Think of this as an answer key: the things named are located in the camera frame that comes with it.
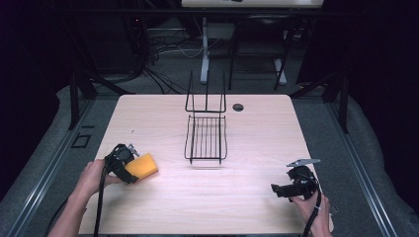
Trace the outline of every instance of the black wire rack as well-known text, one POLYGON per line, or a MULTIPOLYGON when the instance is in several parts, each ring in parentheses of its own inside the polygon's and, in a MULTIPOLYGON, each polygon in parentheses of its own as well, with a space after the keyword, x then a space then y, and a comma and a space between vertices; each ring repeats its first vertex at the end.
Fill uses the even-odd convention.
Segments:
POLYGON ((220 92, 210 95, 210 82, 206 93, 196 102, 193 91, 192 72, 189 81, 185 111, 191 113, 188 119, 188 133, 185 142, 185 158, 193 160, 218 160, 227 156, 225 77, 222 76, 220 92))

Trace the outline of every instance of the table surface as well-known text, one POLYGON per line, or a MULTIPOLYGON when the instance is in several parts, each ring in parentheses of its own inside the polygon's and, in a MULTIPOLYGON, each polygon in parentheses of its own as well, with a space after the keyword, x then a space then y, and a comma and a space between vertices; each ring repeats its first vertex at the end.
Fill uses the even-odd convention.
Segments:
MULTIPOLYGON (((196 96, 197 109, 201 98, 196 96)), ((218 98, 209 96, 209 101, 218 98)), ((103 159, 118 143, 132 143, 139 153, 151 153, 159 171, 131 186, 105 189, 100 232, 301 233, 304 224, 294 204, 271 189, 271 184, 292 183, 287 164, 309 158, 291 99, 227 95, 228 151, 221 164, 185 159, 190 114, 185 103, 184 95, 120 97, 96 158, 103 159), (244 110, 236 112, 234 104, 244 110)), ((81 234, 94 230, 97 200, 94 195, 87 205, 81 234)))
POLYGON ((182 0, 183 7, 206 8, 320 8, 323 0, 182 0))

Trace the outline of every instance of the yellow block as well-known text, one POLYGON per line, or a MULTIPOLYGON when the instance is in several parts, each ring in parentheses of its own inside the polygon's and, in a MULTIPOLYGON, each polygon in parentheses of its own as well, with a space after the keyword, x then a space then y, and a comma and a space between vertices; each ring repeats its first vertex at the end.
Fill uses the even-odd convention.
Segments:
POLYGON ((128 164, 126 164, 126 169, 132 175, 136 176, 141 180, 158 171, 156 163, 154 162, 153 157, 150 155, 150 153, 147 153, 129 162, 128 164))

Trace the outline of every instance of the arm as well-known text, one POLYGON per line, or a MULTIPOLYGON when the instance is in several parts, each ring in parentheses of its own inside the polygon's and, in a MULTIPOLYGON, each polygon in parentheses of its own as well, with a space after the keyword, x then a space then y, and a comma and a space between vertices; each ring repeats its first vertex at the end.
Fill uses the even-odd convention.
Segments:
MULTIPOLYGON (((296 204, 303 221, 306 223, 311 213, 314 210, 317 199, 317 192, 315 192, 309 199, 301 199, 299 197, 291 197, 291 200, 296 204)), ((310 231, 314 237, 329 237, 332 236, 329 230, 329 213, 330 202, 324 194, 321 194, 321 205, 318 215, 315 217, 311 225, 310 231)))
MULTIPOLYGON (((102 170, 105 160, 89 162, 84 168, 76 188, 68 198, 67 204, 49 232, 48 236, 78 236, 81 220, 89 198, 99 191, 102 170)), ((113 176, 107 176, 105 186, 122 181, 113 176)))

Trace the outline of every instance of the cable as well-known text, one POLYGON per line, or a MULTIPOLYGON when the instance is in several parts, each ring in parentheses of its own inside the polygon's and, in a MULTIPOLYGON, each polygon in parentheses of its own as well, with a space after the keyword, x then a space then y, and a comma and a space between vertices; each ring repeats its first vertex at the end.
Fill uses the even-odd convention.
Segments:
MULTIPOLYGON (((115 147, 111 152, 111 157, 114 156, 115 151, 117 150, 118 146, 115 147)), ((95 233, 94 236, 99 236, 99 226, 101 223, 101 216, 102 216, 102 205, 103 205, 103 199, 104 199, 104 189, 105 189, 105 179, 107 176, 107 170, 109 166, 110 159, 106 159, 105 166, 102 170, 102 176, 101 176, 101 182, 99 183, 99 197, 98 197, 98 208, 96 211, 96 223, 95 223, 95 233)))
POLYGON ((307 237, 308 236, 308 232, 310 231, 311 225, 314 222, 315 217, 318 215, 318 210, 320 209, 320 205, 321 205, 321 190, 320 187, 318 185, 317 180, 312 180, 311 178, 307 177, 306 175, 302 175, 302 174, 298 174, 301 177, 304 177, 308 180, 310 180, 311 182, 313 182, 316 186, 317 189, 317 201, 314 207, 313 212, 311 213, 310 217, 307 220, 307 223, 305 223, 305 227, 304 227, 304 232, 302 233, 302 237, 307 237))
POLYGON ((58 216, 58 214, 61 212, 62 208, 65 206, 65 204, 67 203, 67 201, 68 201, 68 197, 65 199, 65 201, 62 202, 62 204, 59 206, 59 208, 55 211, 55 213, 53 214, 51 220, 49 221, 48 226, 46 227, 46 231, 45 231, 45 233, 44 233, 43 236, 45 236, 45 237, 48 236, 48 233, 49 233, 49 230, 50 230, 50 228, 52 226, 53 221, 58 216))

